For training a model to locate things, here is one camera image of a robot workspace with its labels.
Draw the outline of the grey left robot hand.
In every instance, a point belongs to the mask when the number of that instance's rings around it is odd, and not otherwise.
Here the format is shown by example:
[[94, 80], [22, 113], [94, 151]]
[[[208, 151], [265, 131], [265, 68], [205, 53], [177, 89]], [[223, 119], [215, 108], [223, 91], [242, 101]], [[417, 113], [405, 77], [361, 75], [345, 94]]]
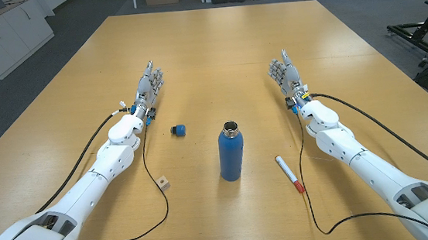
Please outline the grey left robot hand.
[[135, 94], [135, 103], [153, 108], [157, 95], [164, 84], [163, 72], [160, 68], [153, 68], [153, 62], [149, 61], [144, 74], [140, 77], [138, 89]]

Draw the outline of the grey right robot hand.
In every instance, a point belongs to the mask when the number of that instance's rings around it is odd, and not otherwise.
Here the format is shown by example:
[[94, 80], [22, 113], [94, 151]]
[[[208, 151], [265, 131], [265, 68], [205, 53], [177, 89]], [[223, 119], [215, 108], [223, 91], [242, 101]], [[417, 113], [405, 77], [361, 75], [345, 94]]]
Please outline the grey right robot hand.
[[304, 90], [304, 85], [287, 52], [282, 50], [281, 55], [282, 61], [276, 59], [271, 61], [267, 74], [280, 86], [280, 91], [285, 97], [293, 97]]

